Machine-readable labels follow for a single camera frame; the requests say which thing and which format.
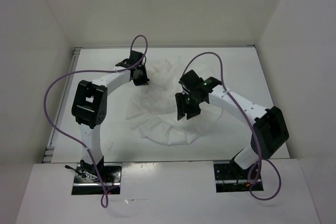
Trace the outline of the white pleated skirt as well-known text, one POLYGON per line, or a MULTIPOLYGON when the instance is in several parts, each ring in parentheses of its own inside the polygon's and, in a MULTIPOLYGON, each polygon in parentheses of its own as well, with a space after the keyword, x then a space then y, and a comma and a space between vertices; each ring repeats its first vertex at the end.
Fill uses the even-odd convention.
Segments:
POLYGON ((150 82, 135 89, 126 120, 140 138, 166 146, 189 145, 211 130, 223 110, 202 103, 200 115, 177 120, 175 94, 182 91, 179 79, 189 60, 168 57, 149 65, 150 82))

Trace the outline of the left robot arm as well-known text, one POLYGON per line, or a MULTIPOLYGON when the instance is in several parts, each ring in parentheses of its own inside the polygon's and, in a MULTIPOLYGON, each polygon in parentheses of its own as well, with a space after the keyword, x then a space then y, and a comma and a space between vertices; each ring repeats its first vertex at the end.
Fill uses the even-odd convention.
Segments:
POLYGON ((93 182, 104 177, 104 156, 100 146, 100 127, 107 116, 108 96, 122 85, 133 81, 135 86, 147 85, 146 67, 140 64, 126 69, 121 64, 108 73, 92 81, 79 82, 71 108, 71 113, 79 125, 82 148, 80 166, 93 182))

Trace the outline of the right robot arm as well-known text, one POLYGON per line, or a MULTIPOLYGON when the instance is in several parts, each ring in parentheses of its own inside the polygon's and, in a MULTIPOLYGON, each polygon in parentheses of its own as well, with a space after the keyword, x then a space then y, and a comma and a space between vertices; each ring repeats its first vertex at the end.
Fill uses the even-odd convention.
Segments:
POLYGON ((255 104, 239 94, 225 89, 222 83, 209 77, 182 77, 179 80, 183 91, 175 95, 177 119, 188 120, 201 113, 200 104, 206 102, 216 106, 251 129, 251 141, 232 158, 230 172, 235 178, 243 178, 252 164, 267 160, 289 138, 282 111, 273 106, 266 108, 255 104))

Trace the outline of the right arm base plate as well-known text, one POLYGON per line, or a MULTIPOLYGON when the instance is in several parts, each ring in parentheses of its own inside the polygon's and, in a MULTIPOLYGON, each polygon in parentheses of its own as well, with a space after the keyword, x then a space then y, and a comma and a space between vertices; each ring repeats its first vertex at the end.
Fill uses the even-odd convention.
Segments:
POLYGON ((248 170, 235 168, 228 162, 214 163, 213 167, 217 193, 249 191, 248 170))

